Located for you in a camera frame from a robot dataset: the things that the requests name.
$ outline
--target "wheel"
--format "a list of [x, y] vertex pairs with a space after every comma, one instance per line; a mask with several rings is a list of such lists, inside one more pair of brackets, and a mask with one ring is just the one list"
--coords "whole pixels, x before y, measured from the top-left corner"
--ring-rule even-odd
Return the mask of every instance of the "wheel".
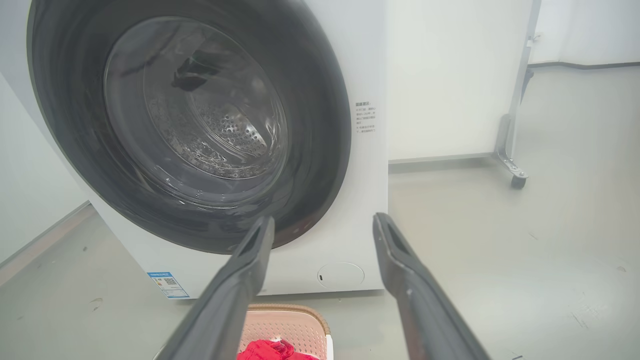
[[527, 178], [526, 177], [517, 177], [514, 176], [511, 179], [511, 187], [514, 189], [522, 189], [524, 187], [524, 184], [527, 182]]

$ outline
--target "front-loading washing machine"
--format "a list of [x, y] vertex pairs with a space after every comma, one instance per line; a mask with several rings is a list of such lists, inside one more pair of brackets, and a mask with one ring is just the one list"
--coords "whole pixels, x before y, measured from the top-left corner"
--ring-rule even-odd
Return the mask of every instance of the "front-loading washing machine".
[[167, 297], [197, 298], [263, 215], [260, 294], [382, 288], [384, 0], [0, 6], [0, 71]]

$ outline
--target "red clothing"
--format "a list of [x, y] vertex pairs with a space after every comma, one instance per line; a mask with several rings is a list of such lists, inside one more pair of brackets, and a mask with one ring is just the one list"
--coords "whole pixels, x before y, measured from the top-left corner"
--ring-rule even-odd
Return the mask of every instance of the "red clothing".
[[290, 343], [269, 340], [256, 340], [247, 345], [246, 349], [238, 354], [237, 360], [318, 360], [316, 357], [295, 352]]

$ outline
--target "laundry basket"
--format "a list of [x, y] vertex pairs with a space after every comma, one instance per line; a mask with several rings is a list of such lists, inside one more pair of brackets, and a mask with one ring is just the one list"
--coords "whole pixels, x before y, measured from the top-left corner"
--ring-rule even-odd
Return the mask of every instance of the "laundry basket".
[[324, 318], [307, 306], [249, 305], [238, 352], [255, 340], [283, 339], [297, 352], [333, 360], [333, 340]]

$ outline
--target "gray floor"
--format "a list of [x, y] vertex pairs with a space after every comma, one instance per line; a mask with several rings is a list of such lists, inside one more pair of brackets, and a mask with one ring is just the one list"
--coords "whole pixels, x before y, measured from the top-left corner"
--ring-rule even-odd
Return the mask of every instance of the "gray floor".
[[[390, 176], [390, 214], [494, 360], [640, 350], [638, 98], [640, 68], [538, 69], [523, 190], [483, 160]], [[261, 300], [320, 311], [336, 359], [406, 358], [382, 291]], [[191, 304], [167, 301], [93, 217], [0, 287], [2, 358], [151, 359]]]

